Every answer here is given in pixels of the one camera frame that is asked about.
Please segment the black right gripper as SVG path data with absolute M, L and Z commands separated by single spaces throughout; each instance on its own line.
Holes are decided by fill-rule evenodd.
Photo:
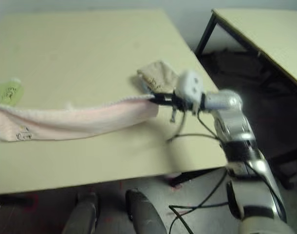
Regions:
M 150 99 L 150 102 L 155 104 L 163 104 L 165 106 L 171 106 L 179 111 L 192 111 L 193 103 L 178 97 L 175 93 L 154 93 L 154 97 Z

